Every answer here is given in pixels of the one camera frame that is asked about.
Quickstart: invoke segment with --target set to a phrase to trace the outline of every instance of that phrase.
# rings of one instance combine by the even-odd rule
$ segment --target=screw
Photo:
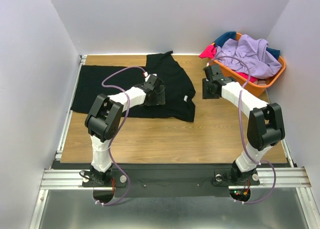
[[[220,174],[215,175],[215,180],[216,180],[218,183],[222,182],[222,175],[220,175]]]
[[[252,175],[252,179],[254,180],[254,181],[259,181],[259,176],[258,176],[258,174],[253,174]]]
[[[125,183],[127,181],[127,178],[125,175],[120,176],[120,182]]]

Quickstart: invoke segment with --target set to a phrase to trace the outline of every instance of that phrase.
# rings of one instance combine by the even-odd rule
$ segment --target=cable
[[[210,63],[212,63],[213,61],[216,61],[218,59],[221,59],[221,58],[232,58],[232,59],[235,59],[237,60],[238,62],[240,62],[241,64],[243,64],[245,66],[245,68],[247,69],[247,72],[248,72],[248,78],[247,80],[245,81],[245,83],[242,85],[242,88],[244,89],[245,86],[249,83],[250,79],[251,79],[251,73],[250,73],[250,69],[248,67],[248,65],[241,59],[237,58],[236,56],[232,56],[232,55],[222,55],[222,56],[218,56],[216,58],[213,58],[212,60],[210,60],[208,62],[207,65],[210,65]],[[245,135],[244,135],[244,128],[243,128],[243,125],[242,125],[242,115],[241,115],[241,108],[242,108],[242,91],[240,91],[240,94],[239,94],[239,105],[238,105],[238,115],[239,115],[239,126],[240,126],[240,135],[241,135],[241,142],[242,142],[242,147],[244,149],[244,152],[245,154],[247,155],[247,157],[255,164],[257,165],[260,165],[260,161],[256,161],[255,159],[252,158],[252,156],[249,154],[248,150],[247,150],[247,147],[246,147],[246,142],[245,142]],[[277,180],[277,174],[276,174],[276,170],[275,170],[275,167],[272,165],[272,163],[268,160],[261,160],[263,162],[266,162],[269,164],[269,166],[272,168],[272,171],[273,171],[273,184],[272,184],[272,187],[269,191],[269,193],[267,195],[265,195],[264,197],[262,197],[261,199],[258,199],[258,200],[254,200],[254,201],[239,201],[239,200],[234,200],[235,202],[240,202],[242,204],[254,204],[254,203],[259,203],[259,202],[262,202],[264,199],[266,199],[267,197],[269,197],[271,195],[271,193],[274,191],[275,189],[275,186],[276,186],[276,180]]]
[[[105,85],[105,82],[107,80],[109,80],[110,78],[112,78],[113,76],[121,73],[121,72],[124,72],[125,70],[128,70],[128,69],[131,69],[131,68],[139,68],[141,69],[144,73],[146,72],[145,69],[143,69],[142,67],[140,66],[129,66],[129,67],[126,67],[126,68],[123,68],[113,74],[111,74],[110,76],[108,76],[106,79],[104,79],[101,83],[101,85],[104,87],[104,88],[114,88],[114,89],[118,89],[120,90],[121,92],[123,92],[127,98],[127,108],[126,108],[126,112],[125,112],[125,115],[124,115],[124,118],[123,118],[123,121],[122,123],[120,124],[118,130],[116,131],[116,133],[114,134],[113,138],[110,140],[110,143],[108,145],[108,153],[109,153],[109,156],[111,158],[111,161],[113,162],[113,164],[116,166],[116,168],[118,168],[118,170],[126,177],[126,180],[127,180],[127,190],[125,191],[125,193],[116,201],[113,201],[113,202],[110,202],[110,203],[103,203],[103,202],[100,202],[99,200],[95,200],[95,203],[96,204],[99,204],[99,205],[102,205],[103,207],[105,206],[113,206],[117,203],[119,203],[120,201],[123,200],[123,198],[126,197],[126,195],[128,194],[128,192],[130,191],[130,188],[131,188],[131,180],[128,176],[128,174],[117,164],[117,162],[115,161],[114,157],[112,156],[112,153],[111,153],[111,144],[113,143],[114,139],[116,138],[116,135],[119,133],[119,131],[121,130],[121,128],[123,127],[123,125],[125,124],[127,118],[128,118],[128,114],[129,114],[129,110],[130,110],[130,98],[128,96],[128,94],[126,93],[126,91],[119,87],[119,86],[116,86],[116,85]]]

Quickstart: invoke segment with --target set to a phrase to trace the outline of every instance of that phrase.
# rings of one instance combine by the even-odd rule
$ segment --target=red cloth
[[[245,79],[248,79],[248,77],[249,77],[247,74],[245,74],[245,73],[243,73],[243,72],[236,72],[236,71],[235,71],[235,73],[239,74],[240,76],[242,76],[242,77],[245,78]],[[251,76],[251,77],[250,77],[250,82],[252,82],[252,83],[254,83],[254,82],[257,81],[257,80],[258,80],[258,78],[254,77],[254,76]]]
[[[206,49],[199,55],[200,58],[215,58],[217,48],[214,45],[208,45]]]

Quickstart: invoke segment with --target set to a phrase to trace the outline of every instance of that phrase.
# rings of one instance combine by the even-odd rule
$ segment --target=robotic arm
[[[90,172],[96,182],[106,184],[104,182],[110,181],[108,169],[112,161],[108,150],[117,134],[122,113],[128,109],[128,98],[129,108],[137,105],[164,105],[164,89],[163,81],[150,74],[144,83],[135,85],[126,92],[111,96],[100,94],[96,97],[84,123],[92,141]]]
[[[206,78],[202,80],[203,92],[210,98],[222,97],[238,107],[242,91],[241,111],[249,118],[246,150],[252,159],[259,162],[267,151],[285,138],[281,107],[277,103],[268,104],[260,100],[243,89],[232,77],[225,77],[217,64],[207,66],[204,71]],[[234,183],[246,181],[257,167],[247,153],[243,151],[232,164],[231,179]]]

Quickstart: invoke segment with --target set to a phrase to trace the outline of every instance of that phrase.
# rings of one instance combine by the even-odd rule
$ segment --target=purple cloth
[[[245,61],[250,69],[251,76],[259,79],[267,79],[274,76],[281,68],[278,62],[268,51],[268,42],[265,39],[255,40],[248,35],[242,35],[239,41],[228,39],[223,47],[217,47],[216,58],[220,56],[234,56]],[[237,73],[246,73],[245,66],[232,58],[218,60]]]

